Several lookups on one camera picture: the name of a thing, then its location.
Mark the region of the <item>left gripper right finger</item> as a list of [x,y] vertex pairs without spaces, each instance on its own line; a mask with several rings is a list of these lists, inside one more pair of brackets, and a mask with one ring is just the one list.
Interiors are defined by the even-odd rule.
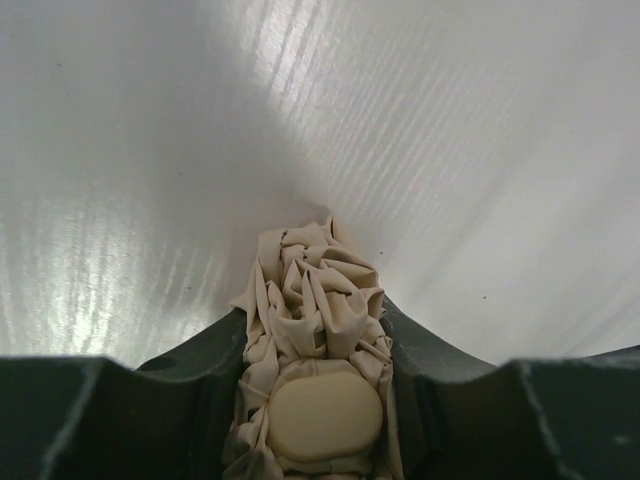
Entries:
[[494,366],[384,301],[409,479],[635,479],[639,350]]

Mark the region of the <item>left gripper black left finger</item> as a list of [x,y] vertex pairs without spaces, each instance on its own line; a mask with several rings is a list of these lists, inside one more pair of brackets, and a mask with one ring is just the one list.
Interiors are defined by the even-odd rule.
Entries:
[[137,369],[2,357],[2,478],[221,478],[245,329],[235,309]]

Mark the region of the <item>beige folding umbrella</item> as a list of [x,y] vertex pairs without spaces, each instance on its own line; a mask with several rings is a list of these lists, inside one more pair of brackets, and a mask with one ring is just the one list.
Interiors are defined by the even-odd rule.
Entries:
[[[234,301],[246,315],[247,341],[224,478],[403,477],[383,300],[377,271],[335,219],[260,234],[247,286]],[[330,375],[353,375],[373,389],[382,419],[371,441],[355,440],[363,426],[342,408],[348,392]],[[300,442],[327,445],[307,460],[282,449],[272,414],[277,393],[300,380],[320,382],[302,405]]]

